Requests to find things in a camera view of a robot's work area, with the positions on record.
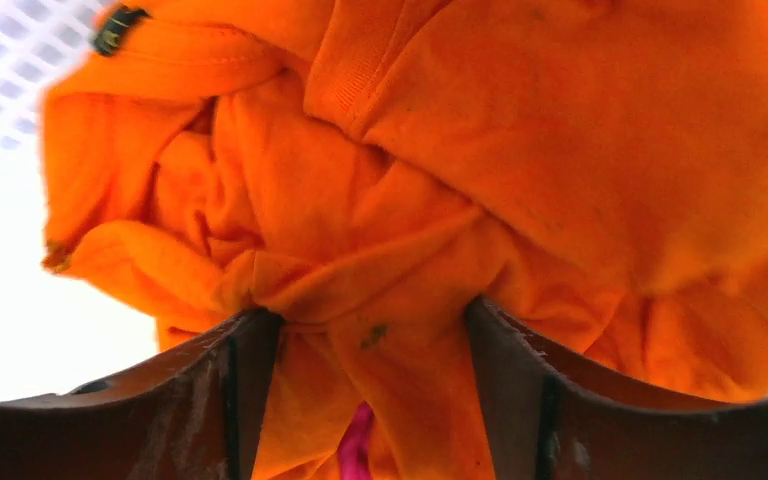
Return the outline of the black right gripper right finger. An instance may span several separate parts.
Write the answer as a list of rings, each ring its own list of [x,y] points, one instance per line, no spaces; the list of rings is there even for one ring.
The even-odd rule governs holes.
[[[638,381],[489,300],[465,313],[499,479],[768,479],[768,399],[727,404]]]

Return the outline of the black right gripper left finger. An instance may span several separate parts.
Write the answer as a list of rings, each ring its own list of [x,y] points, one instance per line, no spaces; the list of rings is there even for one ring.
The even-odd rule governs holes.
[[[248,479],[283,321],[234,316],[62,394],[0,402],[0,479]]]

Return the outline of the orange t-shirt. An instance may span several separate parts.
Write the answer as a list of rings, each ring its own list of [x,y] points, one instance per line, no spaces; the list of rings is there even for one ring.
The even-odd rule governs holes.
[[[488,479],[461,314],[768,394],[768,1],[126,1],[42,113],[45,267],[288,322],[258,479]]]

